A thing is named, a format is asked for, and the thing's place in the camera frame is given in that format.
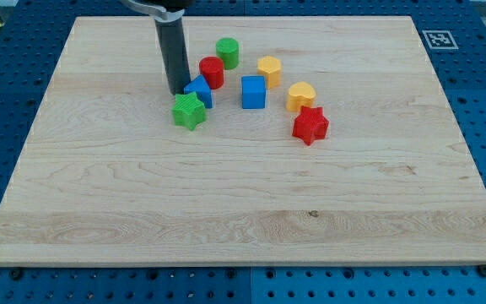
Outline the silver black rod mount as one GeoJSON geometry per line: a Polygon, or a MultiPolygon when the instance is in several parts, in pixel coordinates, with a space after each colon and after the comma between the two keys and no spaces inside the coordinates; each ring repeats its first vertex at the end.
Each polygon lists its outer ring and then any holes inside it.
{"type": "Polygon", "coordinates": [[[120,3],[134,12],[152,16],[156,21],[174,21],[193,5],[193,0],[120,0],[120,3]]]}

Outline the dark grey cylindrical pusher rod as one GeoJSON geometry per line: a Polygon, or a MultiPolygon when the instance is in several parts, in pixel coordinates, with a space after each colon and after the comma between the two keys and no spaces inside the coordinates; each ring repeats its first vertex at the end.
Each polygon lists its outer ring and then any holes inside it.
{"type": "Polygon", "coordinates": [[[183,94],[184,88],[191,82],[191,75],[182,20],[156,20],[155,28],[170,93],[183,94]]]}

